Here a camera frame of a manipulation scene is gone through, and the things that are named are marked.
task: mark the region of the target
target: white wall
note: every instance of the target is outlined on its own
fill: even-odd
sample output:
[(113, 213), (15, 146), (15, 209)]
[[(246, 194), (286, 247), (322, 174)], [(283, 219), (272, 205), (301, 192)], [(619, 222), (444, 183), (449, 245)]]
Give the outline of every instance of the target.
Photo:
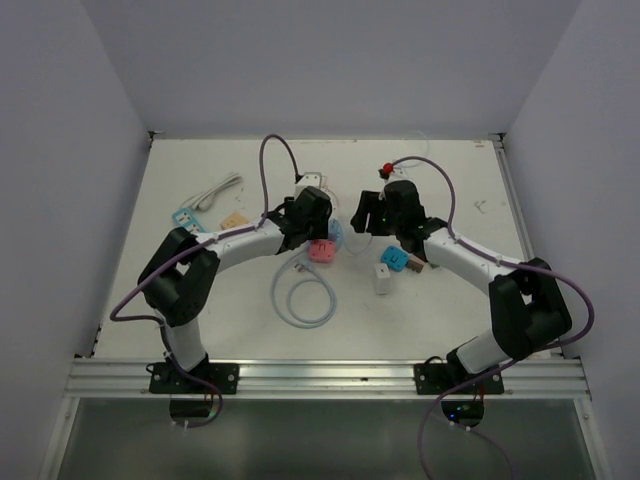
[(597, 324), (575, 351), (621, 479), (640, 469), (638, 19), (637, 0), (584, 0), (507, 135), (536, 252), (595, 302)]
[(0, 65), (0, 477), (22, 480), (95, 334), (147, 145), (79, 2), (3, 2)]
[(145, 123), (172, 136), (486, 136), (579, 0), (83, 0)]

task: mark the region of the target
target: white connector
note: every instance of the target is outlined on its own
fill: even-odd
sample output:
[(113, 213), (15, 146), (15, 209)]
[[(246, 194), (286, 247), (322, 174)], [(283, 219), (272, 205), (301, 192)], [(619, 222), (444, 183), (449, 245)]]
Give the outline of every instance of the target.
[(322, 174), (320, 172), (305, 172), (304, 176), (296, 183), (294, 198), (298, 198), (302, 190), (307, 187), (315, 187), (320, 190), (322, 186)]
[(391, 293), (391, 272), (386, 263), (376, 263), (373, 266), (373, 286), (376, 295)]

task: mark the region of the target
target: red object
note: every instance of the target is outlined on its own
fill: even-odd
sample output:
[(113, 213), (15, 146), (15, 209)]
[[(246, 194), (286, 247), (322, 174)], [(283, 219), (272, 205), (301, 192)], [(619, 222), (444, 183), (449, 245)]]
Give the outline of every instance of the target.
[(314, 240), (309, 247), (309, 259), (315, 263), (331, 263), (336, 254), (336, 244), (331, 240)]

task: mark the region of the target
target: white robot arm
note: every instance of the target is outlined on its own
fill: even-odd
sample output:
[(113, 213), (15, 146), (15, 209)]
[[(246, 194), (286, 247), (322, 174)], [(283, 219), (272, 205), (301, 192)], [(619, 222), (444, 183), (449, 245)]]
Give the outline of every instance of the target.
[(142, 292), (147, 304), (165, 321), (166, 340), (179, 366), (193, 372), (208, 362), (200, 341), (198, 314), (205, 306), (217, 274), (256, 257), (294, 250), (307, 240), (326, 239), (331, 200), (321, 190), (306, 186), (297, 196), (269, 212), (264, 220), (232, 230), (192, 235), (172, 230), (143, 270), (138, 284), (174, 256), (199, 244), (207, 244), (170, 268)]
[[(502, 257), (459, 236), (444, 220), (425, 215), (413, 182), (393, 168), (380, 170), (380, 175), (386, 183), (384, 190), (362, 192), (351, 220), (354, 230), (394, 235), (405, 251), (452, 271), (489, 296), (491, 329), (447, 355), (454, 384), (500, 362), (522, 360), (571, 329), (571, 317), (555, 279), (502, 264), (550, 269), (546, 262)], [(469, 246), (487, 255), (477, 255)]]

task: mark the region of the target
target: white table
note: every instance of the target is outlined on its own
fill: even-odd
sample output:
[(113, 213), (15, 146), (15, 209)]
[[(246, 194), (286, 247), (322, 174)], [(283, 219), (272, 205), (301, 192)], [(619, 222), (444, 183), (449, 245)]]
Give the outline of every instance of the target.
[[(115, 324), (108, 311), (131, 290), (174, 227), (171, 214), (199, 190), (228, 172), (244, 183), (223, 192), (213, 208), (198, 218), (218, 230), (221, 220), (238, 211), (248, 218), (262, 209), (258, 175), (259, 140), (157, 140), (151, 151), (137, 205), (120, 260), (95, 355), (100, 358), (159, 358), (162, 346), (151, 322)], [(505, 185), (491, 142), (424, 140), (298, 140), (290, 142), (300, 171), (321, 171), (339, 198), (338, 217), (353, 249), (368, 236), (349, 226), (363, 189), (380, 190), (377, 169), (410, 154), (439, 162), (451, 175), (458, 194), (456, 229), (505, 255), (523, 258)], [(286, 151), (277, 142), (266, 149), (270, 207), (293, 193), (293, 173)], [(407, 169), (418, 185), (427, 215), (446, 219), (449, 194), (439, 174), (426, 165)], [(394, 275), (394, 291), (377, 296), (372, 264), (392, 238), (375, 238), (361, 255), (341, 250), (322, 274), (338, 296), (335, 316), (325, 326), (300, 330), (284, 323), (271, 308), (269, 284), (275, 270), (292, 254), (260, 258), (216, 277), (209, 302), (200, 315), (202, 341), (218, 359), (420, 359), (445, 355), (490, 326), (488, 299), (444, 269)], [(300, 278), (283, 277), (279, 299)], [(305, 284), (294, 306), (305, 316), (326, 309), (322, 287)], [(147, 312), (142, 296), (125, 313)]]

